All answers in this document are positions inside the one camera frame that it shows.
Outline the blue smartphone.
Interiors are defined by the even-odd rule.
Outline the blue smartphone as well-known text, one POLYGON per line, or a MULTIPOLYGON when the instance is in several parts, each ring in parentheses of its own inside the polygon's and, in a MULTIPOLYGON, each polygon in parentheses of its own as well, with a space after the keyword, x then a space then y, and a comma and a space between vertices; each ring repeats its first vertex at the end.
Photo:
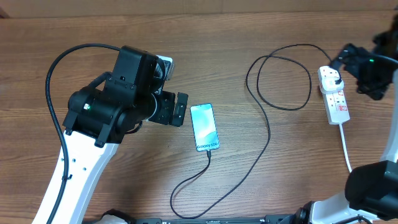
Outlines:
POLYGON ((190 107, 195 147, 198 152, 220 147, 213 106, 210 103, 190 107))

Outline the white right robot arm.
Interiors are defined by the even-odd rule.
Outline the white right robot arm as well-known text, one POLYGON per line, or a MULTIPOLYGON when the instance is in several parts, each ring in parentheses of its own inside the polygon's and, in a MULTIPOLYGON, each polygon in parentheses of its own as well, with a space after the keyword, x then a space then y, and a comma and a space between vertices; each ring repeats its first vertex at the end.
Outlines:
POLYGON ((349 120, 340 70, 356 80, 356 91, 380 101, 393 89, 391 126, 379 156, 366 159, 349 171, 344 189, 301 208, 296 223, 374 223, 397 219, 397 29, 373 38, 367 50, 346 44, 329 65, 318 69, 320 89, 330 124, 349 120))

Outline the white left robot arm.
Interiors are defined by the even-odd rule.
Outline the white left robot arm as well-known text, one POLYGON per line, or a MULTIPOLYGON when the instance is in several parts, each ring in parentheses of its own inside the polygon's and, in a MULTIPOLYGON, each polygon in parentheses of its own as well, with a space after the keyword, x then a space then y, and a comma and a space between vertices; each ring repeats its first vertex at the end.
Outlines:
POLYGON ((164 90, 173 71, 172 58, 123 46, 112 71, 71 95, 64 121, 55 123, 60 154, 35 223, 81 223, 125 135, 144 121, 183 124, 188 96, 164 90))

